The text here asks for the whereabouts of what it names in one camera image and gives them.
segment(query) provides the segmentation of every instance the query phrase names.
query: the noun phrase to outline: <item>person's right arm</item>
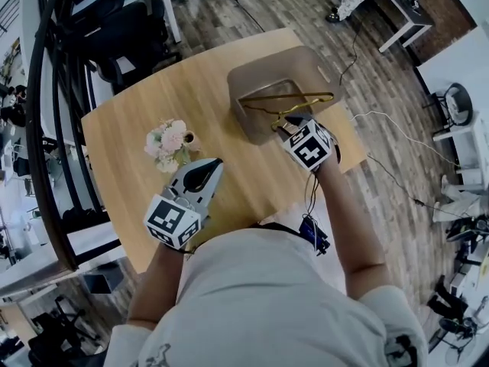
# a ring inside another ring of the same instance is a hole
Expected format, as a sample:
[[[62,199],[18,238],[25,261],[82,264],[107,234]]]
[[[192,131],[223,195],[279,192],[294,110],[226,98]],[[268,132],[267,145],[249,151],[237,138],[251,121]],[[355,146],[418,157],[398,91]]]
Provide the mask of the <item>person's right arm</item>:
[[[384,250],[370,217],[357,203],[335,156],[321,164],[316,176],[326,200],[348,296],[359,299],[370,290],[391,284]]]

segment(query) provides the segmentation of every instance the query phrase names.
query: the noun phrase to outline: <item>white cable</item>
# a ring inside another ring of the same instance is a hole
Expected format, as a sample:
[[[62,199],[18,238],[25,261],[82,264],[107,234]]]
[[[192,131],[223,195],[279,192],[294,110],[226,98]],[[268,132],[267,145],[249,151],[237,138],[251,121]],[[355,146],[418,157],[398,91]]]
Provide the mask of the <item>white cable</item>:
[[[459,164],[456,164],[455,162],[452,162],[450,161],[449,159],[445,158],[442,154],[440,154],[435,148],[433,147],[430,147],[429,145],[427,145],[426,143],[423,143],[422,141],[418,141],[418,140],[415,140],[411,137],[409,137],[408,135],[406,135],[406,133],[404,133],[404,131],[400,128],[400,126],[386,113],[382,113],[382,112],[375,112],[374,110],[371,110],[370,112],[368,113],[365,113],[365,114],[357,114],[357,115],[354,115],[353,118],[350,119],[350,121],[353,121],[354,119],[356,119],[357,117],[365,117],[366,115],[369,115],[371,113],[374,113],[374,114],[381,114],[381,115],[385,115],[396,127],[397,129],[399,129],[399,131],[404,135],[405,138],[407,138],[409,141],[412,141],[413,143],[417,143],[417,144],[421,144],[421,145],[424,145],[426,148],[428,148],[429,150],[435,152],[435,154],[437,154],[438,156],[440,156],[441,159],[443,159],[444,161],[447,161],[451,164],[454,164],[455,166],[460,166]]]

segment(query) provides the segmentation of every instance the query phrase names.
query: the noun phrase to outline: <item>wooden table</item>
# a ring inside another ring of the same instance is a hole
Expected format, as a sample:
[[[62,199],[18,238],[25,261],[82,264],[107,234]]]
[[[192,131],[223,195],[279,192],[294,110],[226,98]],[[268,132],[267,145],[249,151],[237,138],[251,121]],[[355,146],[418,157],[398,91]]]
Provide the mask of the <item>wooden table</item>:
[[[145,271],[157,241],[143,225],[155,193],[170,179],[145,152],[147,133],[164,119],[182,119],[202,142],[199,158],[221,158],[225,172],[197,243],[266,218],[303,200],[307,173],[279,139],[252,145],[229,105],[227,75],[242,64],[299,46],[290,29],[270,31],[207,50],[126,89],[82,120],[92,169],[105,207],[134,269]],[[343,171],[365,152],[341,104],[317,119],[337,137]]]

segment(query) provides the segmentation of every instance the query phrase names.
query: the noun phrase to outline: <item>wooden floor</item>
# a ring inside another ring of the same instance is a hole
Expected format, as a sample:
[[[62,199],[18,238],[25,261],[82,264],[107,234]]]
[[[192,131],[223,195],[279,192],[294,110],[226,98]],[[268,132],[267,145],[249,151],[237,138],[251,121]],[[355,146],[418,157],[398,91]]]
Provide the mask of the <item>wooden floor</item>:
[[[265,30],[295,30],[303,43],[314,48],[338,74],[355,57],[351,44],[361,19],[363,26],[355,47],[358,60],[343,78],[343,105],[351,116],[370,110],[385,112],[410,137],[434,145],[431,135],[439,128],[436,112],[422,109],[428,100],[407,52],[399,44],[384,54],[378,52],[392,32],[371,6],[359,8],[345,23],[329,24],[324,17],[338,0],[239,1]],[[182,32],[178,48],[185,57],[260,32],[232,0],[180,0],[174,10]],[[381,161],[412,196],[423,202],[432,205],[439,197],[442,174],[454,178],[452,165],[422,145],[407,141],[386,117],[359,117],[354,124],[369,155]],[[439,151],[450,156],[447,148],[439,146]],[[452,273],[455,247],[444,243],[444,229],[431,222],[431,210],[410,200],[374,161],[364,162],[347,178],[358,202],[371,214],[395,283],[405,290],[430,336],[436,328],[436,316],[424,304],[438,276]],[[88,295],[77,280],[61,286],[75,304],[93,310],[87,320],[93,320],[92,325],[104,339],[127,311],[134,291],[134,273],[128,273],[127,286],[111,297]]]

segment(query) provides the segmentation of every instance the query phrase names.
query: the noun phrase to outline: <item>white cube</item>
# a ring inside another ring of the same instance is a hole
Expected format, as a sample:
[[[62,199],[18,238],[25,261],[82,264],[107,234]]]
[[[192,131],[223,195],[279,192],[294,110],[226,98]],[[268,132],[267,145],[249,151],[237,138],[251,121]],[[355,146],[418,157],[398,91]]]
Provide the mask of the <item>white cube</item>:
[[[158,195],[151,201],[144,224],[151,236],[177,250],[202,228],[199,213]]]
[[[331,136],[311,119],[283,144],[290,156],[306,170],[313,170],[334,151]]]

